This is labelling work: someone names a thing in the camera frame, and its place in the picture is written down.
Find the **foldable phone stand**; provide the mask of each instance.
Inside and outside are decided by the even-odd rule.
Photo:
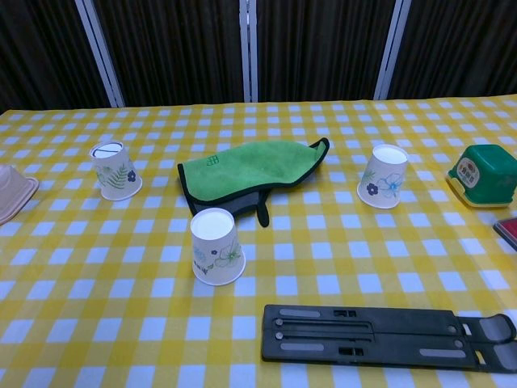
[[[517,373],[515,326],[504,314],[267,305],[265,361]]]

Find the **table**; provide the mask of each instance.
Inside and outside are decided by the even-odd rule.
[[[331,149],[317,173],[268,200],[271,225],[241,217],[247,267],[213,288],[191,270],[191,219],[176,163],[285,139]],[[88,158],[128,147],[144,180],[101,199]],[[506,312],[517,322],[517,255],[492,231],[517,207],[473,210],[444,180],[464,148],[517,155],[517,95],[480,99],[236,103],[0,116],[0,162],[40,190],[0,227],[4,386],[517,386],[515,376],[282,365],[260,359],[267,303]],[[376,144],[410,155],[401,203],[355,188]]]

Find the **yellow base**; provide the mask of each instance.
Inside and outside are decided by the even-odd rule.
[[[465,187],[461,184],[458,178],[451,178],[449,174],[445,175],[445,179],[451,185],[451,188],[456,192],[456,194],[465,202],[468,206],[472,206],[473,208],[506,208],[509,204],[476,204],[472,202],[465,195]]]

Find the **beige container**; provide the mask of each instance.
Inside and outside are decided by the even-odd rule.
[[[132,164],[121,141],[99,143],[90,150],[90,158],[107,200],[125,200],[142,188],[142,178]]]
[[[407,153],[395,145],[381,144],[372,151],[357,195],[370,206],[391,209],[401,200],[400,189],[406,179]]]
[[[207,285],[227,285],[246,267],[246,257],[237,238],[231,213],[205,209],[191,221],[192,270]]]
[[[0,164],[0,225],[18,214],[39,185],[38,179],[25,178],[13,166]]]

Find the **dark gray fabric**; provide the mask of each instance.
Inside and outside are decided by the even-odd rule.
[[[128,106],[242,102],[238,0],[95,0]]]
[[[73,1],[2,0],[0,113],[109,106]]]
[[[515,0],[413,0],[388,97],[517,93]]]
[[[394,0],[257,0],[258,100],[372,99]]]

